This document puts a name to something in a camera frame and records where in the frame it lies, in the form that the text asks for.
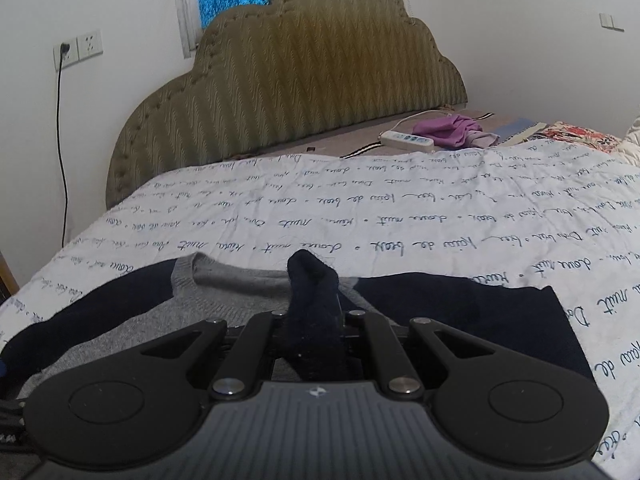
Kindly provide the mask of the wooden bedside furniture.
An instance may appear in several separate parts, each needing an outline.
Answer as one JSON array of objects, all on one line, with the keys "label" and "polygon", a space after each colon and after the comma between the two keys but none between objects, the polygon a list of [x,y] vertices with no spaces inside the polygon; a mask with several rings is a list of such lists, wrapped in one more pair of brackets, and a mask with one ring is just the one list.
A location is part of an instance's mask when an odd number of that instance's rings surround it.
[{"label": "wooden bedside furniture", "polygon": [[0,252],[0,301],[5,302],[20,290],[6,259]]}]

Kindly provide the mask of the white power strip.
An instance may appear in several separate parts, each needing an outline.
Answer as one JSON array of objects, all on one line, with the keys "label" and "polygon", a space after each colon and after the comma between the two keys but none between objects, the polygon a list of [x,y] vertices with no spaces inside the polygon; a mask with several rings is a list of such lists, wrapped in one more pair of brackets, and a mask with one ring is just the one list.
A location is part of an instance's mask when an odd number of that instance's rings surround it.
[{"label": "white power strip", "polygon": [[426,136],[412,133],[386,130],[380,135],[380,142],[388,148],[407,152],[431,153],[435,149],[434,141]]}]

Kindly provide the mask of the olive upholstered headboard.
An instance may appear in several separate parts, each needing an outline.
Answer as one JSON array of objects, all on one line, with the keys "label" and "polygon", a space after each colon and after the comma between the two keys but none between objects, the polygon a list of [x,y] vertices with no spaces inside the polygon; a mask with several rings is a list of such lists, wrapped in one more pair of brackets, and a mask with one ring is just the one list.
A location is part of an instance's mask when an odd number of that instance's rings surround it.
[{"label": "olive upholstered headboard", "polygon": [[402,0],[234,6],[206,27],[192,68],[126,121],[105,203],[170,170],[467,99],[457,67]]}]

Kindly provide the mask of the purple cloth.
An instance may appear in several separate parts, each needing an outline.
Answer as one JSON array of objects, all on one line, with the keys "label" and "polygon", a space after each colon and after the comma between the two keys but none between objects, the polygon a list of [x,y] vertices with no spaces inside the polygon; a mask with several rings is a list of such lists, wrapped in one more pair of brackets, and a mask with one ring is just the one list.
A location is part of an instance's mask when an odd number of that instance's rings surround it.
[{"label": "purple cloth", "polygon": [[460,114],[424,119],[412,128],[415,136],[431,139],[438,148],[491,148],[499,137],[483,127],[473,118]]}]

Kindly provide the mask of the white script-print bed sheet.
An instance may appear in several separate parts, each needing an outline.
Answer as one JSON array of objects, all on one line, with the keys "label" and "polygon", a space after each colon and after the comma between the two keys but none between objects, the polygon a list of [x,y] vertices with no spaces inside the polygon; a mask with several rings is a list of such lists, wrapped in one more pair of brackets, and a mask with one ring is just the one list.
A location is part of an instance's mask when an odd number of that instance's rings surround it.
[{"label": "white script-print bed sheet", "polygon": [[639,474],[639,169],[534,141],[436,154],[281,155],[166,172],[74,238],[2,304],[1,336],[192,252],[281,270],[307,249],[343,276],[425,272],[550,286],[608,399],[596,461]]}]

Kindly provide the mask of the pile of clothes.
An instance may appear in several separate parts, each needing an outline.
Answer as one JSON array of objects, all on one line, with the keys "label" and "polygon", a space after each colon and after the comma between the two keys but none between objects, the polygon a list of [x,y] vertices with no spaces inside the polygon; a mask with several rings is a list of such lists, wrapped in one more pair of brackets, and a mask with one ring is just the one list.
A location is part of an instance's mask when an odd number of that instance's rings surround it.
[{"label": "pile of clothes", "polygon": [[623,141],[620,142],[618,154],[631,165],[640,165],[640,117],[634,120]]}]

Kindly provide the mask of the white wall power outlet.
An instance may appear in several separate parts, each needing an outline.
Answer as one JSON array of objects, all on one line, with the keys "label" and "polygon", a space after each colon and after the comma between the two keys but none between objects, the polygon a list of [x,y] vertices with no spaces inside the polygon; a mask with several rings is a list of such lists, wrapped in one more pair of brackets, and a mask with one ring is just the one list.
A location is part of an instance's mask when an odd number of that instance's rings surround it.
[{"label": "white wall power outlet", "polygon": [[62,52],[61,44],[53,47],[53,63],[57,72],[103,53],[102,35],[99,29],[66,40],[64,44],[68,45],[65,52]]}]

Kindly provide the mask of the grey sweater navy sleeves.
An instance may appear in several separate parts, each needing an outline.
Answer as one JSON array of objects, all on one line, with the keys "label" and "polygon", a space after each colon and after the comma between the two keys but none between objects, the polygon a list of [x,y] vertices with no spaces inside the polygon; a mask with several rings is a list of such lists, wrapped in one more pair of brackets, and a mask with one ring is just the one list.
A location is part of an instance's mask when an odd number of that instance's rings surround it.
[{"label": "grey sweater navy sleeves", "polygon": [[342,278],[300,250],[282,271],[227,266],[196,252],[145,266],[82,296],[48,320],[28,326],[1,352],[1,394],[28,396],[49,377],[220,318],[241,326],[281,311],[285,361],[300,379],[340,378],[354,364],[342,333],[352,310],[406,325],[432,318],[499,346],[582,376],[590,366],[555,292],[506,288],[421,272]]}]

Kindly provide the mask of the white light switch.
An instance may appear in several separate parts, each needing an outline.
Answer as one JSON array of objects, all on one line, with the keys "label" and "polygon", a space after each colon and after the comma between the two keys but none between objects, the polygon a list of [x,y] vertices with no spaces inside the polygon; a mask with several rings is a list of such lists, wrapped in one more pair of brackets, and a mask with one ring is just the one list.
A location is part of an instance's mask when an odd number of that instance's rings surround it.
[{"label": "white light switch", "polygon": [[616,24],[615,18],[611,14],[600,13],[599,20],[600,20],[601,27],[604,29],[614,30],[614,32],[625,31],[625,29],[623,29],[622,26]]}]

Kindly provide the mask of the floral patterned cloth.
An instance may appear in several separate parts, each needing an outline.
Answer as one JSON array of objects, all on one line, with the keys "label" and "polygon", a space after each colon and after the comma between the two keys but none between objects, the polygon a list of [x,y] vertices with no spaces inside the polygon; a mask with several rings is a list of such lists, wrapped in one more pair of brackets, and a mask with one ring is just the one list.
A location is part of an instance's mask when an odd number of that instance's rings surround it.
[{"label": "floral patterned cloth", "polygon": [[602,153],[611,153],[622,140],[586,127],[579,127],[567,122],[555,122],[532,134],[529,141],[552,140],[570,144],[579,144]]}]

